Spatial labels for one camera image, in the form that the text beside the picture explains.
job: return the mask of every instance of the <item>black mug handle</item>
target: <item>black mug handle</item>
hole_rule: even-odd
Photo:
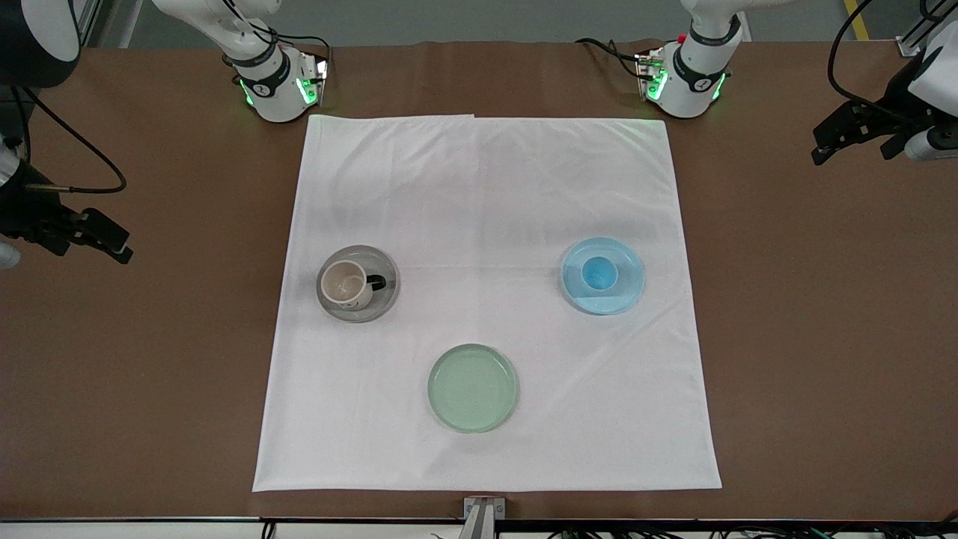
[[[366,284],[373,285],[373,292],[386,288],[386,278],[382,275],[366,275]]]

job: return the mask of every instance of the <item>brown table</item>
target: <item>brown table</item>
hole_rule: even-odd
[[[511,494],[511,516],[935,520],[958,506],[958,162],[885,162],[871,144],[813,167],[811,129],[842,101],[827,52],[743,44],[724,99],[667,119],[724,488]],[[335,60],[316,112],[662,117],[581,45]],[[839,78],[877,96],[900,64],[891,43],[849,43]],[[0,515],[461,514],[464,493],[251,494],[306,121],[257,119],[229,79],[215,51],[89,50],[44,92],[130,180],[67,203],[124,225],[136,255],[21,246],[0,273]],[[50,178],[114,181],[39,112],[33,131]]]

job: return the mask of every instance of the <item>green plate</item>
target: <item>green plate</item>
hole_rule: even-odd
[[[460,433],[495,429],[515,407],[518,382],[505,356],[482,344],[444,353],[429,374],[429,405]]]

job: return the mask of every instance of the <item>white mug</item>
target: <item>white mug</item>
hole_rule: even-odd
[[[366,270],[352,260],[331,264],[319,278],[323,297],[346,311],[363,309],[373,299],[373,292],[385,286],[382,275],[367,275]]]

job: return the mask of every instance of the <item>gray floor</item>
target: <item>gray floor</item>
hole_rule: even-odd
[[[831,40],[846,16],[842,0],[798,0],[782,8],[749,12],[748,20],[755,40]],[[688,30],[689,20],[678,0],[285,0],[267,22],[286,34],[321,35],[334,46],[354,46],[421,41],[568,42],[585,36],[617,41],[674,38]],[[145,0],[129,46],[212,45]]]

